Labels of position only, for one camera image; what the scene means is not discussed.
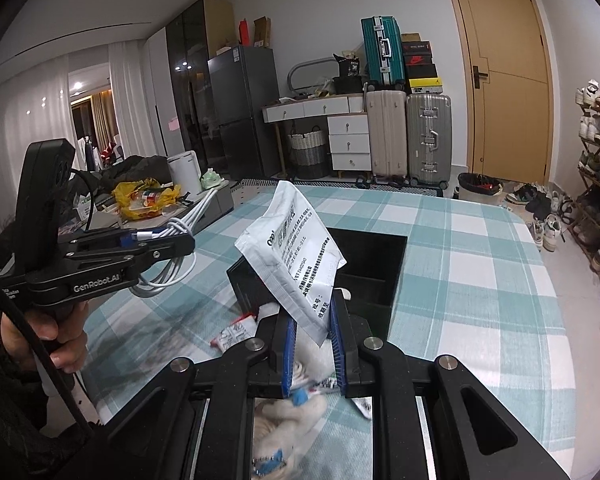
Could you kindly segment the person's left hand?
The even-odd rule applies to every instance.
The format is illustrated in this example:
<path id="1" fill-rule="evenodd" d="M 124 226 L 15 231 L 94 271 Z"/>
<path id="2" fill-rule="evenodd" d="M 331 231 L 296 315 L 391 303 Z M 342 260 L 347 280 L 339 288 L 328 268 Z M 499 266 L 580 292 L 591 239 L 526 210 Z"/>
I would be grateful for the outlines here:
<path id="1" fill-rule="evenodd" d="M 84 365 L 87 354 L 87 335 L 84 332 L 88 318 L 88 302 L 79 302 L 71 314 L 61 322 L 50 315 L 36 311 L 25 313 L 25 319 L 35 334 L 42 340 L 57 341 L 59 348 L 50 354 L 53 365 L 66 374 L 78 372 Z M 0 320 L 2 344 L 9 356 L 21 370 L 34 370 L 34 354 L 20 331 L 7 315 Z"/>

